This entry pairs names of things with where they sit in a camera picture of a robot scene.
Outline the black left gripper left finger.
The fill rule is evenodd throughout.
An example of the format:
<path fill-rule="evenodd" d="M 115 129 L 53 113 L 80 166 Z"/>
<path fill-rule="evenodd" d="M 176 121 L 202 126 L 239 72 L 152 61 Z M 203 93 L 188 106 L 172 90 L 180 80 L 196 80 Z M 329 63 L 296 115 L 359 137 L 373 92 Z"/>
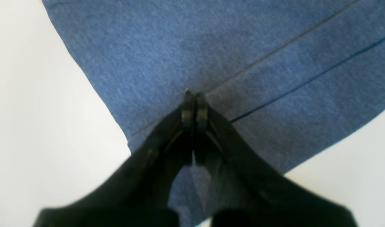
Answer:
<path fill-rule="evenodd" d="M 196 95 L 186 90 L 167 115 L 100 187 L 63 208 L 47 208 L 35 227 L 178 227 L 168 208 L 172 183 L 192 162 Z"/>

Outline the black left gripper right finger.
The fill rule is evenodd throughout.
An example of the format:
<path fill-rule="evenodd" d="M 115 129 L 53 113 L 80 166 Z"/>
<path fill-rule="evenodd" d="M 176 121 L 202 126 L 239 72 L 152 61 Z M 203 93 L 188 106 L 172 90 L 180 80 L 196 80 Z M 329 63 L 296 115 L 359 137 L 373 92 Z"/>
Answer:
<path fill-rule="evenodd" d="M 291 180 L 259 157 L 234 126 L 196 97 L 196 163 L 215 187 L 213 227 L 355 227 L 351 212 Z"/>

